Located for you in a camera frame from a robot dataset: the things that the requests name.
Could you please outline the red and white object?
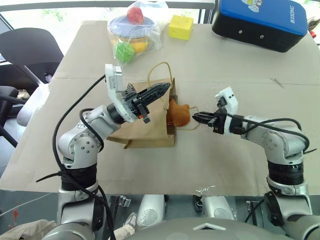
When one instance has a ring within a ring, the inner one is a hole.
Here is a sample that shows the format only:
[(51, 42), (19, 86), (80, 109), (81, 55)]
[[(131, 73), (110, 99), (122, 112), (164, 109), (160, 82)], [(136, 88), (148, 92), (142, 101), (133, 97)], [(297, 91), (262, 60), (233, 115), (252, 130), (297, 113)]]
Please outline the red and white object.
[(313, 16), (307, 20), (308, 23), (308, 32), (310, 33), (311, 37), (314, 39), (317, 35), (314, 32), (314, 29), (320, 24), (320, 18)]

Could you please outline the blue round plush toy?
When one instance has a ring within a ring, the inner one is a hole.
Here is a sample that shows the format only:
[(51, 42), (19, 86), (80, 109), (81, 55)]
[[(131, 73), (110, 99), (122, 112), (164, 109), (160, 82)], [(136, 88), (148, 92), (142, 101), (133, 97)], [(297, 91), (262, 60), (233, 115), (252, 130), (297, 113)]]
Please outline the blue round plush toy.
[(108, 23), (109, 32), (120, 39), (142, 39), (149, 37), (152, 32), (158, 31), (153, 20), (144, 17), (142, 24), (133, 24), (129, 22), (126, 15), (114, 18)]

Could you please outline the beige cloth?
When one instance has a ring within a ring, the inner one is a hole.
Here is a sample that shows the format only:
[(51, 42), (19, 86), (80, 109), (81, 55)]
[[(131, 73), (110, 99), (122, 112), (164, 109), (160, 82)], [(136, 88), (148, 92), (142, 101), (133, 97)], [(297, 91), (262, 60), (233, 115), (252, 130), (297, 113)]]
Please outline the beige cloth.
[(0, 240), (42, 240), (57, 226), (56, 222), (40, 219), (18, 225), (0, 235)]

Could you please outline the white rounded robot leg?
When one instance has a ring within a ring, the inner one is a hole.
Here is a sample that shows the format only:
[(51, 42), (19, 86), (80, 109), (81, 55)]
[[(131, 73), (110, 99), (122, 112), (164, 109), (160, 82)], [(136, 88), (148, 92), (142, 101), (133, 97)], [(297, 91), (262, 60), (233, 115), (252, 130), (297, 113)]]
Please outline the white rounded robot leg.
[(141, 200), (136, 225), (140, 228), (150, 227), (165, 218), (165, 196), (163, 194), (145, 194)]
[(224, 196), (202, 196), (201, 201), (205, 217), (235, 220), (232, 209)]

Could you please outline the brown cardboard table cover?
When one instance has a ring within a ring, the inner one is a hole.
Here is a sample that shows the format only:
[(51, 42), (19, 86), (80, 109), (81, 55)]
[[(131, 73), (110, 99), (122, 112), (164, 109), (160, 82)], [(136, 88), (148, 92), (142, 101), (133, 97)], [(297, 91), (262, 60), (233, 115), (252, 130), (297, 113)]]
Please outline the brown cardboard table cover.
[[(320, 50), (306, 35), (280, 53), (223, 38), (209, 24), (195, 24), (189, 40), (170, 38), (123, 68), (125, 82), (175, 78), (180, 104), (216, 110), (216, 94), (231, 87), (238, 114), (297, 120), (310, 140), (304, 158), (309, 193), (320, 195)], [(104, 74), (115, 59), (106, 21), (85, 21), (61, 61), (44, 106), (30, 120), (2, 177), (0, 189), (56, 192), (59, 168), (52, 151), (63, 113)], [(206, 125), (179, 130), (169, 148), (124, 149), (106, 140), (98, 155), (98, 181), (109, 194), (259, 196), (268, 191), (264, 150), (237, 135), (213, 133)]]

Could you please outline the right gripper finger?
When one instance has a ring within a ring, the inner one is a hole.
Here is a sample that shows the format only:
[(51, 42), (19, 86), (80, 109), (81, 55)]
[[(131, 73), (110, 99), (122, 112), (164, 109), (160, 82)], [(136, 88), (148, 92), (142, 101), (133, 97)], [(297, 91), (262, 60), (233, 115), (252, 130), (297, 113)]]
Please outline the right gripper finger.
[(201, 111), (201, 112), (195, 113), (192, 117), (193, 117), (194, 119), (196, 119), (196, 118), (212, 119), (212, 118), (215, 117), (215, 114), (214, 114), (214, 113), (211, 113), (211, 112)]
[(200, 124), (204, 124), (207, 125), (213, 118), (212, 117), (206, 117), (206, 116), (192, 116), (192, 118), (200, 123)]

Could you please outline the pink plush toy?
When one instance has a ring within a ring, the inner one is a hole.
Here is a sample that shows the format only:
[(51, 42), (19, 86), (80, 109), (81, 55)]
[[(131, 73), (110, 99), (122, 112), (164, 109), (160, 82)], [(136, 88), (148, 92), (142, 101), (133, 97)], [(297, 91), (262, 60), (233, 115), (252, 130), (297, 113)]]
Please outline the pink plush toy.
[(127, 11), (127, 19), (131, 24), (141, 25), (144, 23), (144, 15), (139, 7), (131, 7)]

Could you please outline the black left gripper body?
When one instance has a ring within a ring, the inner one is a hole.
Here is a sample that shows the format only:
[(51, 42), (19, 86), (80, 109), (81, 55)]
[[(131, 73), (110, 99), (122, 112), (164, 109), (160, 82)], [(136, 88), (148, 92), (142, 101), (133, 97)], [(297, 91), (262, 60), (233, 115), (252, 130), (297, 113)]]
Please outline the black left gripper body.
[(122, 98), (136, 118), (142, 119), (145, 124), (151, 121), (147, 107), (151, 99), (151, 92), (148, 88), (137, 92), (132, 84), (128, 84), (127, 89), (122, 93)]

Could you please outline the grey robot torso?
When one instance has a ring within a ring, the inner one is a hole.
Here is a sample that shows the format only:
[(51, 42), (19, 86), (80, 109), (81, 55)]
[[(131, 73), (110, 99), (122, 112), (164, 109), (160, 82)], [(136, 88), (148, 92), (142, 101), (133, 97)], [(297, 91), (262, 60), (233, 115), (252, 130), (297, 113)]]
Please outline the grey robot torso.
[[(42, 240), (95, 240), (87, 225), (65, 223), (55, 227)], [(320, 226), (311, 233), (285, 236), (229, 219), (209, 217), (177, 218), (144, 228), (125, 240), (320, 240)]]

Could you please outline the blue and black padded case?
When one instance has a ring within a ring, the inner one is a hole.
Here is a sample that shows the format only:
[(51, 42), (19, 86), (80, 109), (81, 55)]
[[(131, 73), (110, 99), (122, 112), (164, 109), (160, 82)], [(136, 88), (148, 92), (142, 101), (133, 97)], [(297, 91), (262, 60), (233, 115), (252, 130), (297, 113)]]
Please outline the blue and black padded case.
[(294, 0), (218, 0), (212, 31), (285, 53), (308, 33), (306, 11)]

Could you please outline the metal table latch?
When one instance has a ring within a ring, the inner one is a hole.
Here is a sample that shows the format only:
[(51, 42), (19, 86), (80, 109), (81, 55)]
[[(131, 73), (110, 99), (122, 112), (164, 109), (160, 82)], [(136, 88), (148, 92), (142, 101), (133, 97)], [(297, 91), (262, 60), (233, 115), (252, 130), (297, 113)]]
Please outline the metal table latch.
[(129, 208), (131, 205), (131, 199), (124, 195), (118, 195), (116, 198), (117, 205), (122, 208)]
[(246, 201), (247, 212), (250, 213), (258, 203), (259, 203), (258, 200), (247, 200)]

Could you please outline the yellow cheese plush cube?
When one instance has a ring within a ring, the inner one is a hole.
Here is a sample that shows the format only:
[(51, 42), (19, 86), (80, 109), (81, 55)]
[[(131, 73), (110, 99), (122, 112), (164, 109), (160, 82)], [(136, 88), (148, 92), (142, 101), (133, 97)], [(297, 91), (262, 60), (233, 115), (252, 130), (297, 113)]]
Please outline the yellow cheese plush cube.
[(191, 37), (194, 20), (191, 17), (173, 15), (168, 25), (170, 38), (188, 41)]

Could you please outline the yellow orange plush toy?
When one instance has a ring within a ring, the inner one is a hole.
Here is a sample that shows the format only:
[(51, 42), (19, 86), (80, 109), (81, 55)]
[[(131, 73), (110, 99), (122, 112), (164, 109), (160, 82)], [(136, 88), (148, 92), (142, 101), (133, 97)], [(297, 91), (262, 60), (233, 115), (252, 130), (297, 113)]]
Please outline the yellow orange plush toy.
[(143, 53), (147, 50), (149, 46), (149, 38), (132, 38), (129, 40), (129, 44), (133, 47), (136, 54)]

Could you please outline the brown paper bag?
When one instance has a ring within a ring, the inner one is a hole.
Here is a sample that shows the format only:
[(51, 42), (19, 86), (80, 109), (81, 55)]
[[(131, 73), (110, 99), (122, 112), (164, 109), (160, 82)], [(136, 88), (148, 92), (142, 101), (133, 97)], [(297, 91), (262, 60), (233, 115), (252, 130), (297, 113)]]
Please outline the brown paper bag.
[[(152, 72), (160, 65), (168, 67), (169, 78), (151, 80)], [(167, 62), (163, 61), (155, 65), (149, 71), (146, 81), (134, 82), (133, 86), (140, 92), (157, 83), (170, 83), (170, 87), (160, 99), (148, 106), (150, 122), (144, 123), (142, 119), (137, 119), (132, 123), (124, 123), (121, 129), (111, 134), (107, 140), (123, 144), (125, 149), (168, 148), (175, 145), (177, 131), (193, 131), (199, 126), (199, 124), (190, 125), (191, 114), (199, 112), (196, 106), (189, 106), (190, 122), (186, 126), (176, 127), (172, 124), (167, 124), (170, 99), (174, 99), (178, 104), (175, 78)]]

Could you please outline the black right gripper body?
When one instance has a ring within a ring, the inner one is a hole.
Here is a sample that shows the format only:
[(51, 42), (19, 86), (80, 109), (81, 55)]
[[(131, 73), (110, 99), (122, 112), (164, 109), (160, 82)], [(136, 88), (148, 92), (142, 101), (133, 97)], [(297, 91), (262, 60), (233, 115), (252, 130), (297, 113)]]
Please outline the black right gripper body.
[(227, 102), (224, 97), (221, 97), (217, 102), (218, 110), (214, 113), (210, 113), (211, 120), (208, 124), (209, 127), (213, 128), (214, 133), (224, 133), (225, 132), (225, 122), (227, 117), (227, 110), (225, 106)]

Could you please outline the small beige object on chair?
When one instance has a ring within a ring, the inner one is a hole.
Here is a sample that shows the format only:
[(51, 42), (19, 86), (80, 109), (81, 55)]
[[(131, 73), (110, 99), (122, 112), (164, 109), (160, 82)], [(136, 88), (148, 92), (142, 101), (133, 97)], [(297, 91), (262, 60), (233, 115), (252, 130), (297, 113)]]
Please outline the small beige object on chair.
[(30, 94), (26, 89), (19, 89), (17, 99), (28, 100), (30, 98)]

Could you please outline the green plush toy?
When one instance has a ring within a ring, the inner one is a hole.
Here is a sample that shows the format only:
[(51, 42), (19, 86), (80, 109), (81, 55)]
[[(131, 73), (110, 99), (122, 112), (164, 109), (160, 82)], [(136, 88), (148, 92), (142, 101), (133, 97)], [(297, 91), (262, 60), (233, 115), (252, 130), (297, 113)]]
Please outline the green plush toy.
[(128, 42), (118, 42), (114, 49), (115, 58), (125, 64), (135, 56), (134, 48)]

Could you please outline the black chair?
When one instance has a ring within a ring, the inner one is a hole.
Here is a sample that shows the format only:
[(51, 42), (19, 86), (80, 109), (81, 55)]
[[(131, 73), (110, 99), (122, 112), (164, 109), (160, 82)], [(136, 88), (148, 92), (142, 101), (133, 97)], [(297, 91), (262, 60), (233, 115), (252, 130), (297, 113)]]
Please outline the black chair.
[(0, 53), (4, 59), (17, 66), (35, 84), (28, 100), (0, 95), (1, 100), (22, 104), (16, 121), (26, 127), (32, 116), (46, 102), (49, 83), (53, 80), (64, 55), (53, 35), (41, 28), (18, 28), (0, 34)]

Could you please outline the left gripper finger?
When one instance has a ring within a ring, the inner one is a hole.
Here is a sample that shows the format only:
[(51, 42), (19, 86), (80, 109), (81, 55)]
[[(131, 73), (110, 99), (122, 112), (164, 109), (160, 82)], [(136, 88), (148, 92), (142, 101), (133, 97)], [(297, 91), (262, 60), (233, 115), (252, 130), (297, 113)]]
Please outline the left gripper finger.
[(149, 87), (140, 92), (140, 101), (144, 106), (148, 106), (162, 97), (168, 89), (168, 87)]
[(170, 83), (155, 83), (152, 86), (140, 91), (138, 95), (141, 98), (160, 98), (170, 88)]

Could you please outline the clear plastic bag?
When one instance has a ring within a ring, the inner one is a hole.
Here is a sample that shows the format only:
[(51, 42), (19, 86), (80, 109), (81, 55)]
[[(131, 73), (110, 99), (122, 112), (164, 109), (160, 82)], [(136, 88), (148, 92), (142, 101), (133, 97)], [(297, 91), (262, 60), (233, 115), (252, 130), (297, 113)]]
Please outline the clear plastic bag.
[(129, 61), (127, 63), (121, 63), (115, 57), (115, 47), (118, 42), (129, 43), (129, 39), (115, 37), (108, 30), (109, 39), (112, 44), (113, 56), (116, 59), (116, 61), (118, 62), (118, 64), (120, 64), (121, 66), (124, 66), (124, 65), (131, 63), (134, 59), (136, 59), (140, 55), (143, 55), (148, 52), (153, 52), (153, 51), (160, 49), (163, 46), (162, 31), (165, 28), (165, 26), (169, 23), (169, 18), (170, 18), (169, 6), (165, 1), (147, 1), (147, 0), (135, 1), (126, 9), (125, 13), (120, 16), (127, 16), (128, 10), (132, 7), (140, 8), (142, 10), (143, 16), (151, 19), (155, 23), (155, 25), (157, 26), (157, 31), (152, 32), (151, 35), (148, 36), (149, 45), (148, 45), (148, 48), (146, 51), (141, 52), (141, 53), (135, 53), (135, 55), (131, 59), (131, 61)]

